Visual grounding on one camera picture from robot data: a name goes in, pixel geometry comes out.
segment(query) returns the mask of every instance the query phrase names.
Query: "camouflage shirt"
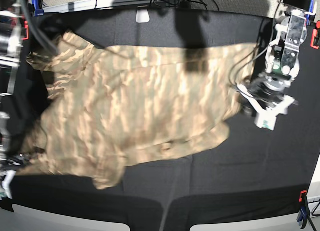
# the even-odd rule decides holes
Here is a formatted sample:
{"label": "camouflage shirt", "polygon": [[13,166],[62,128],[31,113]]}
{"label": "camouflage shirt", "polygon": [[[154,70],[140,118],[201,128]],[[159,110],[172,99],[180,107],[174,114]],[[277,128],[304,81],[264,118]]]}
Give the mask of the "camouflage shirt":
{"label": "camouflage shirt", "polygon": [[[102,50],[71,32],[55,43],[59,56],[39,51],[28,60],[54,72],[48,86],[54,102],[22,148],[46,152],[19,174],[91,177],[97,189],[115,186],[126,166],[178,159],[224,142],[224,121],[240,108],[229,76],[257,46]],[[252,70],[246,66],[237,81]]]}

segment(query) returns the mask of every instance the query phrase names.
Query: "wrinkled fabric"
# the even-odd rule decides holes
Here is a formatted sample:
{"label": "wrinkled fabric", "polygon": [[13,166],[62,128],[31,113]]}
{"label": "wrinkled fabric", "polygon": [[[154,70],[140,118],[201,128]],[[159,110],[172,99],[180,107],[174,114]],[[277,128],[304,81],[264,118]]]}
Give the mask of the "wrinkled fabric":
{"label": "wrinkled fabric", "polygon": [[95,48],[67,32],[61,54],[39,51],[34,69],[54,73],[54,102],[24,141],[22,152],[45,149],[20,175],[93,178],[115,186],[126,166],[178,159],[217,147],[229,136],[239,95],[230,79],[252,74],[256,43],[204,49],[143,46]]}

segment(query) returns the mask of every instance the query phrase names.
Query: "black mat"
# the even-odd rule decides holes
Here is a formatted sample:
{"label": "black mat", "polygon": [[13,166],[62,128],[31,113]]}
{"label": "black mat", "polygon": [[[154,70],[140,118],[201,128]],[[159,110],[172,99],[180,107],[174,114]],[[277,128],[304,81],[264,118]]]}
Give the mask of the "black mat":
{"label": "black mat", "polygon": [[[103,10],[42,17],[54,36],[67,28],[99,47],[215,47],[268,40],[271,21],[233,13],[150,12],[136,23],[134,10]],[[218,148],[129,167],[122,182],[96,190],[89,178],[16,177],[15,204],[77,218],[124,223],[132,231],[186,231],[197,224],[271,218],[297,213],[319,157],[318,50],[301,48],[301,71],[289,94],[299,101],[262,130],[241,114],[228,120],[230,137]]]}

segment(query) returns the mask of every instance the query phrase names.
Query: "metal frame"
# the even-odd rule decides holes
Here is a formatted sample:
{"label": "metal frame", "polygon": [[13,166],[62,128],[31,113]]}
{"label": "metal frame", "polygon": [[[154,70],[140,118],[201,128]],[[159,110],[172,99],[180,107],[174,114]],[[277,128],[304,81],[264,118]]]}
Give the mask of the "metal frame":
{"label": "metal frame", "polygon": [[84,10],[106,9],[129,5],[149,5],[150,0],[81,0],[61,5],[44,7],[44,13],[69,13]]}

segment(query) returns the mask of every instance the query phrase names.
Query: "black cloth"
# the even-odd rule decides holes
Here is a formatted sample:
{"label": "black cloth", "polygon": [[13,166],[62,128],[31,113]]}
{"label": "black cloth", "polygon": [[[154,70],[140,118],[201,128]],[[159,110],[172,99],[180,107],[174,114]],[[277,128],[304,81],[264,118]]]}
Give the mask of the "black cloth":
{"label": "black cloth", "polygon": [[[150,10],[136,23],[135,10],[93,10],[44,16],[52,37],[71,29],[98,47],[135,45],[200,48],[270,38],[268,18],[234,13]],[[198,224],[249,221],[299,211],[319,157],[319,50],[301,47],[301,71],[289,89],[299,105],[281,115],[275,131],[259,129],[237,114],[227,121],[230,137],[219,147],[177,160],[128,167],[121,183],[96,190],[89,178],[17,176],[13,201],[59,215],[116,222],[132,231],[186,231]],[[256,69],[264,66],[260,58]]]}

